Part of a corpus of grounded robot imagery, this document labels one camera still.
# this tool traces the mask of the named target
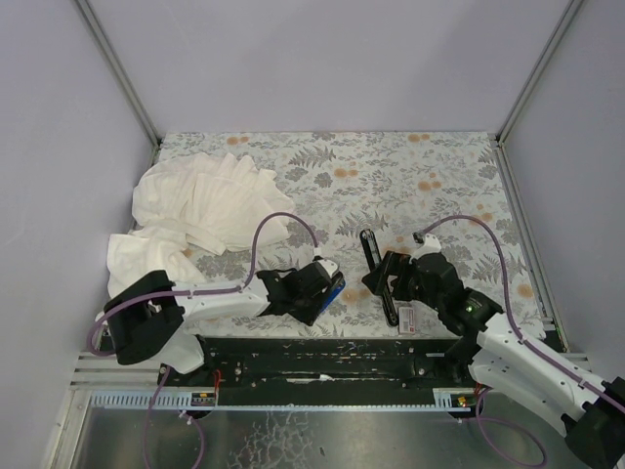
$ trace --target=gray leaf print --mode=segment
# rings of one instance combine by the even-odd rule
[[[271,329],[272,320],[270,317],[263,318],[246,318],[246,317],[234,317],[231,318],[232,323],[238,326],[245,326],[250,330],[269,330]]]
[[[380,195],[382,192],[387,192],[393,185],[393,180],[380,169],[376,169],[373,173],[364,176],[362,179],[373,195]]]
[[[462,213],[462,210],[458,202],[437,197],[434,200],[434,206],[430,210],[430,218],[437,220],[448,215],[458,215],[459,213]]]
[[[440,244],[443,246],[443,253],[447,245],[452,245],[453,243],[460,241],[460,239],[453,234],[442,234],[438,237],[438,239],[440,239]]]
[[[504,232],[501,235],[501,240],[506,244],[516,246],[519,243],[519,233],[517,233],[517,227],[512,219],[497,220],[495,228]]]
[[[525,263],[523,262],[521,256],[517,256],[515,258],[511,255],[509,258],[506,259],[506,270],[508,271],[508,277],[510,278],[510,281],[512,281],[518,274],[522,274],[524,271],[526,271],[527,267],[525,266]]]
[[[393,208],[398,208],[400,205],[408,201],[409,199],[406,198],[406,196],[404,195],[397,197],[395,195],[391,195],[391,194],[383,192],[381,195],[378,196],[376,200],[371,201],[371,203],[375,205],[376,207],[379,207],[380,205],[382,205],[385,207],[392,206]]]
[[[369,215],[365,212],[360,212],[360,214],[351,213],[341,222],[339,228],[337,228],[335,235],[343,235],[343,236],[357,236],[365,228],[370,230],[383,230],[389,225],[389,223],[384,219],[384,215],[378,215],[378,212],[375,212],[375,215]]]
[[[478,191],[472,191],[469,188],[443,188],[442,191],[458,197],[475,197],[478,195]]]
[[[499,264],[499,258],[495,259],[490,256],[484,256],[483,259],[479,259],[478,266],[473,271],[473,280],[499,283],[500,278],[501,266]]]
[[[300,334],[301,337],[318,337],[319,333],[316,332],[312,327],[308,327],[307,325],[304,326],[304,331],[299,330],[298,334]]]
[[[306,174],[309,172],[304,168],[293,168],[286,173],[284,178],[297,183]]]
[[[289,164],[314,168],[315,166],[321,166],[323,163],[332,161],[335,158],[336,154],[334,154],[334,150],[328,149],[327,146],[324,149],[321,147],[312,147],[312,149],[303,148],[289,160]]]
[[[351,316],[343,316],[341,318],[341,324],[355,326],[358,325],[358,320]]]
[[[334,327],[332,328],[332,336],[333,337],[345,337],[344,330],[341,329],[341,333],[339,334],[339,330],[336,328],[336,324],[334,324]]]
[[[446,244],[441,252],[452,264],[460,261],[473,261],[469,248],[460,244]]]
[[[364,186],[351,186],[346,189],[337,189],[334,191],[335,195],[360,195],[363,192],[366,192],[366,187]]]
[[[287,269],[299,269],[299,259],[293,259],[293,254],[287,256],[264,257],[258,261],[258,267],[263,271],[273,271],[279,269],[285,271]]]
[[[334,140],[336,134],[333,134],[331,132],[312,132],[312,137],[315,140],[323,140],[325,142],[328,142],[330,140]]]
[[[381,168],[393,167],[399,165],[398,161],[392,159],[370,159],[366,161],[369,166],[379,166]]]
[[[325,325],[321,323],[317,323],[315,324],[315,326],[321,331],[321,335],[324,335],[324,336],[332,335],[330,334],[330,329],[328,329]]]
[[[332,176],[328,173],[317,174],[314,178],[314,183],[321,188],[329,188],[332,186]]]
[[[455,262],[453,267],[456,268],[459,278],[468,278],[471,274],[471,268],[466,262]]]
[[[250,252],[226,252],[222,256],[202,256],[195,266],[206,277],[216,277],[222,275],[230,280],[238,280],[247,275],[248,268],[244,263],[250,262]]]
[[[464,145],[454,139],[436,139],[436,140],[431,140],[431,142],[434,145],[441,145],[445,148],[458,148]]]
[[[491,184],[481,190],[481,195],[494,195],[502,190],[501,184]]]
[[[483,149],[479,154],[478,162],[480,163],[494,164],[494,161],[495,155],[490,149]]]
[[[250,142],[249,147],[256,149],[281,149],[283,148],[280,144],[273,144],[271,142]]]
[[[368,147],[379,145],[384,140],[384,135],[384,132],[366,132],[359,134],[359,136],[364,136]]]
[[[497,167],[496,166],[484,166],[480,168],[478,174],[486,179],[494,179],[497,176]]]
[[[347,311],[348,311],[348,307],[345,306],[340,301],[336,301],[336,300],[330,303],[328,308],[325,310],[325,312],[328,315],[333,316],[335,318],[337,318],[338,316],[344,315]]]
[[[330,238],[330,234],[326,230],[319,230],[315,225],[311,225],[312,231],[316,236],[317,241],[319,241],[320,245],[328,242]],[[289,233],[291,234],[286,242],[289,246],[300,247],[300,246],[312,246],[313,241],[311,240],[311,234],[308,232],[306,228],[304,228],[299,223],[290,223],[288,227]]]

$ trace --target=metal floor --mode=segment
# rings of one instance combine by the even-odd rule
[[[535,415],[502,395],[487,398],[484,415],[526,426],[548,451],[548,468],[586,467]],[[143,468],[141,410],[90,410],[74,468]],[[200,468],[513,468],[485,443],[475,422],[446,413],[227,412],[202,419],[207,449]],[[486,424],[500,448],[524,462],[540,452],[527,437]],[[153,414],[148,431],[152,469],[189,468],[199,449],[194,427],[176,412]]]

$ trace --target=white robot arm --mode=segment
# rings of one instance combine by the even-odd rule
[[[546,420],[590,467],[612,468],[625,453],[625,380],[606,382],[522,334],[501,306],[464,286],[435,236],[415,239],[422,246],[412,255],[387,252],[363,283],[381,295],[396,276],[394,299],[425,303],[462,337],[446,357]]]

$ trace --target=metal frame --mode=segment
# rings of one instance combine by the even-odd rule
[[[71,391],[152,389],[160,372],[160,362],[148,360],[122,366],[115,355],[95,357],[82,352],[78,357]]]
[[[135,87],[130,81],[130,78],[128,77],[121,61],[117,57],[110,40],[104,32],[100,20],[98,20],[96,12],[89,3],[89,0],[72,0],[72,3],[78,10],[81,20],[85,23],[85,26],[93,37],[94,42],[98,46],[104,61],[108,65],[113,78],[115,78],[115,81],[119,85],[119,89],[124,95],[124,98],[126,98],[132,112],[135,114],[135,117],[137,117],[137,120],[144,130],[147,139],[151,142],[153,147],[158,148],[161,141],[158,130],[154,126],[149,115],[147,115],[146,108],[139,99]]]
[[[497,133],[497,142],[499,142],[502,147],[505,146],[510,133],[515,127],[519,116],[527,104],[527,101],[536,88],[536,84],[540,81],[547,65],[549,65],[549,62],[558,50],[558,46],[560,46],[564,35],[570,28],[585,2],[586,0],[569,0],[568,5],[566,5],[566,9],[564,10],[564,13],[562,13],[554,32],[552,32],[549,40],[547,41],[547,44],[541,52],[536,65],[532,69],[531,73],[529,73],[529,77],[525,81],[519,97],[515,101],[515,104],[512,106],[510,113],[504,121],[504,124]]]
[[[568,349],[568,341],[561,327],[562,320],[552,289],[547,281],[545,274],[545,268],[536,246],[535,236],[525,215],[525,210],[521,200],[519,192],[519,186],[512,172],[510,161],[505,150],[502,149],[498,142],[493,141],[493,154],[495,161],[499,167],[499,174],[501,175],[501,182],[504,188],[504,193],[508,198],[510,204],[510,211],[512,213],[513,220],[517,229],[519,230],[519,239],[521,243],[521,250],[527,261],[529,278],[534,287],[534,291],[537,292],[537,299],[540,306],[543,309],[543,314],[547,319],[551,319],[555,322],[554,327],[558,332],[562,344]]]
[[[64,418],[57,423],[60,429],[53,450],[49,452],[43,467],[69,469],[73,462],[80,434],[85,423],[91,391],[69,391],[65,397]]]

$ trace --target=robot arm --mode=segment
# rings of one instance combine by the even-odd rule
[[[204,364],[204,353],[198,338],[181,328],[183,322],[289,314],[313,325],[344,287],[339,266],[320,257],[299,271],[259,271],[241,288],[236,282],[173,282],[165,271],[153,271],[110,300],[104,312],[147,297],[108,320],[117,361],[159,360],[186,374]],[[154,293],[164,295],[149,299]]]
[[[593,386],[625,404],[625,380],[603,381],[579,369],[540,340],[522,341],[503,309],[487,296],[465,287],[455,268],[440,254],[438,239],[415,235],[422,245],[412,255],[387,252],[363,278],[375,295],[391,282],[399,301],[420,301],[460,340],[446,353],[465,364],[472,377],[532,410],[564,436],[571,451],[592,468],[612,468],[625,453],[625,414],[588,389]],[[531,348],[580,376],[581,382],[541,359]]]

